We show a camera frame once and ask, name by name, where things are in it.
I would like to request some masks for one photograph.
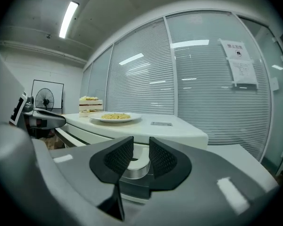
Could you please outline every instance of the plate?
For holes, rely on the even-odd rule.
[[[128,119],[102,119],[101,117],[105,114],[115,114],[115,113],[119,113],[119,114],[126,114],[126,115],[130,115],[131,117]],[[99,112],[99,113],[94,113],[88,116],[91,119],[97,120],[97,121],[102,121],[102,122],[109,122],[109,123],[121,123],[121,122],[127,122],[127,121],[133,121],[133,120],[137,120],[139,118],[142,117],[141,114],[137,114],[137,113],[126,113],[126,112]]]

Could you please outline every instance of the white blinds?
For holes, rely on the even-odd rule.
[[[177,68],[178,117],[206,132],[210,145],[240,144],[259,159],[270,124],[270,90],[248,32],[231,14],[191,13],[169,17],[167,23]],[[244,42],[254,61],[258,89],[232,84],[218,39]]]
[[[90,76],[91,65],[83,72],[80,97],[86,96],[88,91],[88,81]]]
[[[114,44],[106,110],[174,114],[172,59],[163,20]]]
[[[88,96],[98,97],[100,100],[103,100],[104,108],[111,51],[112,46],[93,62],[88,86]]]

